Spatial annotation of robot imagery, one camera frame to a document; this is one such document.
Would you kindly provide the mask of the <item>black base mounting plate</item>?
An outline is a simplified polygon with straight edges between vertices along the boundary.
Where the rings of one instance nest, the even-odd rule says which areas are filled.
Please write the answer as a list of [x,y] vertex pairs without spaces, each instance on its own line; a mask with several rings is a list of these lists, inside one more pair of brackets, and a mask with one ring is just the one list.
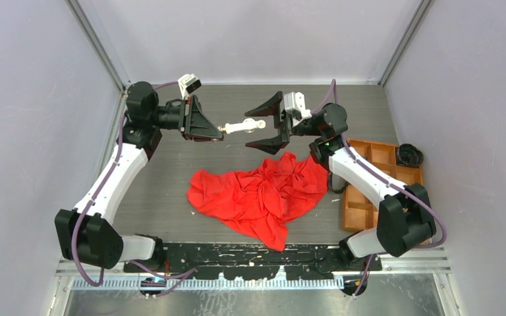
[[276,251],[261,244],[164,243],[152,258],[126,263],[124,270],[136,273],[148,268],[178,275],[195,269],[192,277],[198,280],[215,280],[219,275],[227,280],[271,280],[283,269],[287,280],[323,280],[337,273],[361,273],[366,265],[371,271],[382,269],[378,258],[368,262],[348,257],[338,245],[288,244]]

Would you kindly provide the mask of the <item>white faucet with chrome head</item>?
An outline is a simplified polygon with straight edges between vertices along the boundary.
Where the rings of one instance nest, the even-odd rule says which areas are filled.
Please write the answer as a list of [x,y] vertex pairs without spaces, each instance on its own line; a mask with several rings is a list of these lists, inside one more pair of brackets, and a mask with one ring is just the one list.
[[266,127],[265,120],[255,120],[253,118],[246,118],[240,123],[226,123],[231,129],[231,134],[235,132],[252,133],[257,129],[264,129]]

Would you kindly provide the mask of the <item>red cloth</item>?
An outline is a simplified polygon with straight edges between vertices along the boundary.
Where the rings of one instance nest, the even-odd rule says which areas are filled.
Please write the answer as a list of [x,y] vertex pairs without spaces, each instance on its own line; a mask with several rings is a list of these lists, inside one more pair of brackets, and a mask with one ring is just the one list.
[[328,171],[313,158],[298,160],[287,151],[249,171],[199,170],[190,179],[186,196],[197,212],[283,251],[287,223],[319,204],[327,193],[327,180]]

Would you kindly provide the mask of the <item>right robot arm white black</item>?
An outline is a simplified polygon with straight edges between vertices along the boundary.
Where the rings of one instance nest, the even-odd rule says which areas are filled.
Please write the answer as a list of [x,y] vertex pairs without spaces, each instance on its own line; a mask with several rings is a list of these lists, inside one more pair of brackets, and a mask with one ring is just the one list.
[[302,93],[277,92],[244,115],[272,117],[278,131],[275,137],[249,142],[247,147],[274,155],[289,143],[291,136],[313,136],[309,145],[313,160],[340,176],[376,207],[376,227],[356,232],[339,243],[340,264],[347,270],[359,268],[369,255],[387,253],[400,257],[423,247],[436,234],[436,218],[425,187],[405,184],[357,153],[343,136],[348,129],[343,106],[326,103],[311,111],[306,108]]

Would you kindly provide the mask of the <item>silver metal pipe fitting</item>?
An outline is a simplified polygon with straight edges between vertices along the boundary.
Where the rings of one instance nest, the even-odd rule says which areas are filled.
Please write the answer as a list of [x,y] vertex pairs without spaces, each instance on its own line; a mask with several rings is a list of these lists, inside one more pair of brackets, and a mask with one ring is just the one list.
[[230,134],[231,133],[231,129],[229,128],[228,124],[221,125],[218,127],[218,129],[222,134]]

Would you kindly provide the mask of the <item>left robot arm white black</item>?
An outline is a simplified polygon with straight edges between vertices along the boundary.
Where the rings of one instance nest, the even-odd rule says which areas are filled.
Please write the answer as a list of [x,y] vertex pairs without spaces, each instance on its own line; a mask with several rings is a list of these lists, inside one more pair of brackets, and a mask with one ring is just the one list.
[[184,139],[195,142],[223,139],[194,95],[201,81],[195,77],[180,79],[178,85],[181,98],[164,106],[159,104],[159,95],[148,82],[136,82],[127,88],[126,110],[108,167],[73,209],[61,209],[55,217],[65,259],[102,269],[137,260],[151,272],[165,265],[161,238],[122,236],[112,222],[132,181],[155,153],[162,130],[176,130]]

